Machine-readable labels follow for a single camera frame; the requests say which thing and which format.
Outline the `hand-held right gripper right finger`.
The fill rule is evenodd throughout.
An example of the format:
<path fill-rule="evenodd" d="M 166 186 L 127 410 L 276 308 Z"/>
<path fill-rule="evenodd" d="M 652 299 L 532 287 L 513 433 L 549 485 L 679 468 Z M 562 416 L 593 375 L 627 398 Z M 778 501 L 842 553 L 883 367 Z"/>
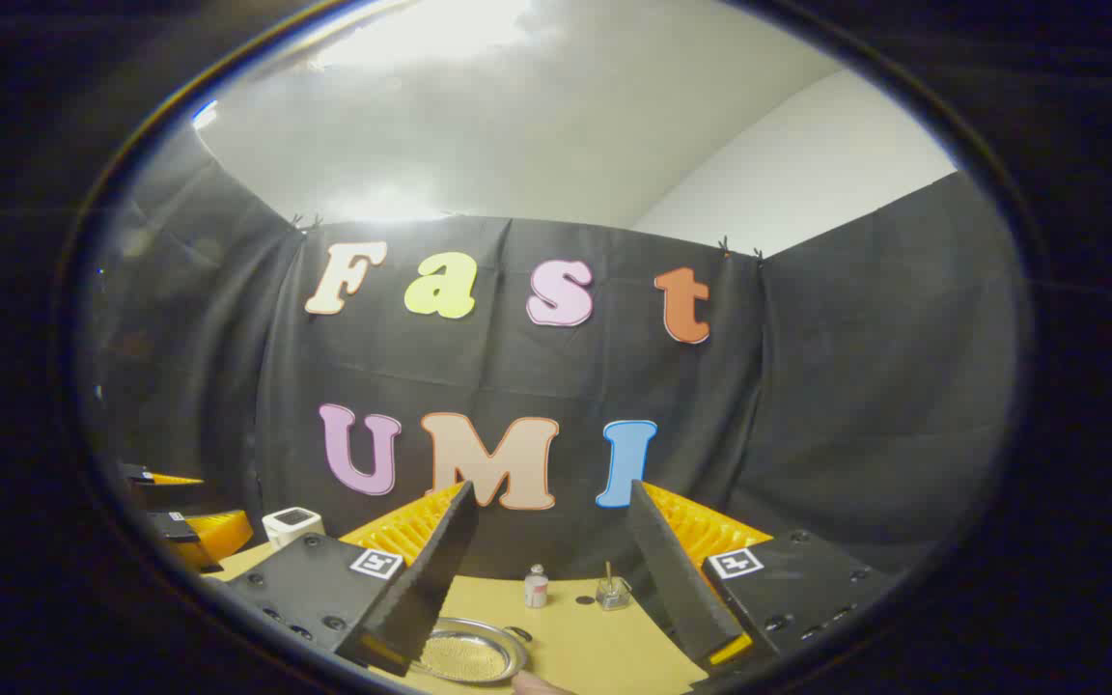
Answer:
<path fill-rule="evenodd" d="M 626 522 L 677 646 L 708 669 L 807 651 L 895 585 L 816 534 L 759 532 L 649 483 L 631 485 Z"/>

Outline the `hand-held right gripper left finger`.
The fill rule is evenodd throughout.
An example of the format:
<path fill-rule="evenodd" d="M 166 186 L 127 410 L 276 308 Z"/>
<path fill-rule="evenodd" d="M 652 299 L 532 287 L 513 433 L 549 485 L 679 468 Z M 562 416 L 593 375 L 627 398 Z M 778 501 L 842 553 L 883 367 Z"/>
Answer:
<path fill-rule="evenodd" d="M 480 518 L 471 481 L 424 497 L 435 525 L 418 554 L 304 534 L 226 584 L 235 607 L 277 634 L 405 676 L 418 661 Z"/>

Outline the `stainless steel pot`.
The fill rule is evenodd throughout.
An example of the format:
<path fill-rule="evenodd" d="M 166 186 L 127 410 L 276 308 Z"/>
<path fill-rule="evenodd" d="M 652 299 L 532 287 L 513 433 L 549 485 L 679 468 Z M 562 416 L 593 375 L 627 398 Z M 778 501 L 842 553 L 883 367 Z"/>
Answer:
<path fill-rule="evenodd" d="M 530 665 L 533 636 L 519 627 L 486 622 L 440 619 L 411 668 L 454 683 L 487 686 L 512 681 Z"/>

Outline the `white toaster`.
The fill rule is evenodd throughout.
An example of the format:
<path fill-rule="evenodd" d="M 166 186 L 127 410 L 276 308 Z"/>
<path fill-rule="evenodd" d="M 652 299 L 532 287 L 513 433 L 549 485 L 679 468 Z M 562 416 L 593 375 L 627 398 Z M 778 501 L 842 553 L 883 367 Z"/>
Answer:
<path fill-rule="evenodd" d="M 262 517 L 262 527 L 266 540 L 274 550 L 281 550 L 291 542 L 300 540 L 305 534 L 325 534 L 321 515 L 302 507 L 266 514 Z"/>

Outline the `pile of yellow soybeans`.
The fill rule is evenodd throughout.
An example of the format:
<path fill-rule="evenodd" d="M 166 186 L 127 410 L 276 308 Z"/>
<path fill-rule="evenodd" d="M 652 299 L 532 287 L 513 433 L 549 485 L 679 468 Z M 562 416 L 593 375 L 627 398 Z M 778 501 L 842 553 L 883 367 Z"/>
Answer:
<path fill-rule="evenodd" d="M 460 634 L 433 636 L 425 644 L 420 664 L 446 681 L 499 681 L 512 667 L 507 653 L 493 643 Z"/>

